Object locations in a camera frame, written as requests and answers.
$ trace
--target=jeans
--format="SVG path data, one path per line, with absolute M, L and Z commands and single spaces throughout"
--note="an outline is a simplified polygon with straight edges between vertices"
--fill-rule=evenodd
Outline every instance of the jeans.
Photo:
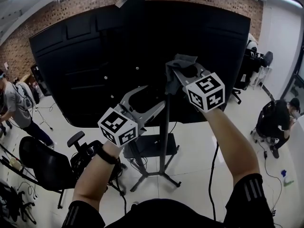
M 13 127 L 13 126 L 11 125 L 11 123 L 10 123 L 9 120 L 6 120 L 5 122 L 6 122 L 7 126 L 9 126 L 10 128 Z M 1 128 L 1 130 L 2 130 L 4 133 L 6 132 L 6 128 L 5 128 L 5 126 L 4 126 L 2 123 L 0 123 L 0 128 Z
M 43 143 L 45 143 L 47 146 L 53 143 L 50 137 L 41 128 L 39 128 L 39 126 L 33 121 L 31 121 L 28 127 L 22 129 L 26 131 L 29 135 L 31 135 L 33 138 L 38 139 Z
M 289 139 L 284 137 L 284 131 L 280 130 L 278 127 L 276 128 L 264 128 L 261 129 L 261 133 L 264 134 L 266 137 L 276 138 L 279 139 L 279 142 L 277 142 L 274 147 L 276 149 L 281 148 L 284 143 L 286 143 Z

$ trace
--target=tile floor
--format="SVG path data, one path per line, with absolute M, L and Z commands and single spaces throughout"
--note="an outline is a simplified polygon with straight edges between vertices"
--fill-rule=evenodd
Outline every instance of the tile floor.
M 225 113 L 232 120 L 232 122 L 239 128 L 239 130 L 250 140 L 252 143 L 260 163 L 261 173 L 264 178 L 264 191 L 270 208 L 276 202 L 279 192 L 280 184 L 277 179 L 271 178 L 266 175 L 264 168 L 264 157 L 261 147 L 254 144 L 250 131 L 254 128 L 257 117 L 262 107 L 269 102 L 267 94 L 256 88 L 253 90 L 251 87 L 247 91 L 242 92 L 240 95 L 242 104 L 238 105 L 232 96 L 230 99 Z M 39 107 L 50 107 L 54 100 L 52 97 L 45 97 L 41 100 Z M 73 127 L 67 123 L 62 116 L 57 105 L 53 106 L 53 110 L 40 108 L 45 120 L 54 128 L 51 131 L 48 126 L 43 123 L 41 128 L 45 130 L 50 137 L 56 142 L 55 150 L 65 154 L 69 159 L 76 152 L 74 147 L 68 148 L 68 139 L 79 130 L 85 132 L 85 137 L 80 141 L 91 142 L 95 139 L 105 142 L 99 129 L 87 128 L 80 129 Z M 36 123 L 42 122 L 40 115 L 34 113 L 34 121 Z M 159 128 L 149 128 L 146 134 L 158 134 Z M 179 188 L 174 187 L 171 183 L 167 182 L 163 177 L 149 177 L 147 178 L 135 192 L 128 190 L 137 182 L 141 176 L 138 171 L 133 169 L 129 162 L 121 155 L 121 160 L 128 166 L 128 170 L 124 171 L 121 181 L 127 187 L 126 200 L 129 206 L 132 202 L 142 202 L 144 200 L 154 198 L 169 198 L 174 199 L 188 205 L 199 214 L 207 217 L 212 217 L 212 205 L 208 195 L 208 184 L 210 176 L 211 162 L 216 147 L 216 139 L 209 127 L 208 123 L 194 123 L 194 124 L 181 124 L 177 123 L 173 130 L 175 141 L 180 145 L 178 154 L 174 157 L 167 173 L 172 176 L 176 181 L 181 181 L 182 184 Z M 17 127 L 12 130 L 8 129 L 8 135 L 3 136 L 1 143 L 6 146 L 9 151 L 18 156 L 19 142 L 26 133 Z M 282 180 L 281 170 L 287 170 L 290 179 L 295 182 L 288 186 L 283 187 L 281 197 L 276 206 L 275 222 L 282 225 L 284 228 L 297 227 L 301 214 L 299 203 L 299 189 L 296 183 L 296 174 L 294 165 L 289 154 L 288 146 L 284 146 L 280 150 L 280 159 L 275 160 L 268 151 L 269 158 L 267 159 L 267 170 L 269 174 L 279 177 Z M 226 214 L 225 204 L 227 203 L 232 192 L 232 176 L 223 160 L 221 153 L 215 162 L 215 172 L 212 183 L 212 197 L 215 202 L 217 219 L 223 220 Z M 158 158 L 148 158 L 147 170 L 149 172 L 157 171 L 159 168 Z M 7 168 L 0 165 L 0 177 L 8 182 L 9 185 L 14 187 L 19 186 L 22 178 Z M 21 190 L 27 194 L 27 184 L 23 184 Z M 57 193 L 44 190 L 37 186 L 36 193 L 38 199 L 35 201 L 36 206 L 32 208 L 38 228 L 60 228 L 68 211 L 69 203 L 71 202 L 73 190 L 67 190 L 63 198 L 63 209 L 57 209 L 59 195 Z M 28 200 L 33 200 L 32 196 L 27 194 Z M 124 201 L 119 196 L 117 191 L 109 188 L 105 193 L 101 205 L 100 213 L 102 214 L 106 224 L 110 224 L 123 216 Z M 19 227 L 35 227 L 31 223 L 23 223 L 18 221 Z

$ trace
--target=blue object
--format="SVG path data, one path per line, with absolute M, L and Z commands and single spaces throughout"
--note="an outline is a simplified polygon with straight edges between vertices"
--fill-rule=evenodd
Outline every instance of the blue object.
M 282 176 L 283 176 L 283 177 L 285 177 L 285 176 L 286 176 L 286 173 L 287 173 L 287 171 L 286 171 L 286 170 L 282 170 L 282 171 L 281 171 L 281 174 L 282 174 Z

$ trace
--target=forearm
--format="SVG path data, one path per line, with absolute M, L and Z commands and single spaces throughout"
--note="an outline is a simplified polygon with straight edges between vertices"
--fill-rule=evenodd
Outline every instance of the forearm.
M 1 118 L 0 118 L 0 123 L 10 119 L 14 115 L 13 112 L 6 112 Z
M 256 153 L 249 141 L 219 109 L 204 113 L 219 143 L 236 184 L 244 174 L 259 173 Z
M 106 142 L 103 149 L 109 155 L 118 158 L 121 148 Z M 74 200 L 82 200 L 99 210 L 100 200 L 105 192 L 114 165 L 110 165 L 96 155 L 81 174 L 74 190 Z

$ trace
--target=seated person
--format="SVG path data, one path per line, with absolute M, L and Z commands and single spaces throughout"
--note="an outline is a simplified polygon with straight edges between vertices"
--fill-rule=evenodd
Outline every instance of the seated person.
M 284 99 L 275 101 L 274 111 L 262 119 L 260 132 L 266 137 L 277 138 L 279 142 L 270 146 L 270 150 L 276 159 L 279 158 L 278 149 L 289 139 L 291 126 L 294 124 L 293 113 L 300 112 L 300 102 L 293 98 L 289 103 Z
M 203 228 L 273 228 L 272 213 L 263 191 L 257 156 L 248 140 L 219 109 L 203 113 L 219 143 L 220 150 L 233 177 L 233 192 L 226 205 L 223 223 L 196 213 L 180 202 L 152 199 L 142 202 L 109 228 L 128 227 L 203 227 Z M 81 174 L 69 206 L 63 228 L 99 227 L 105 223 L 99 214 L 107 183 L 115 160 L 122 148 L 106 142 Z

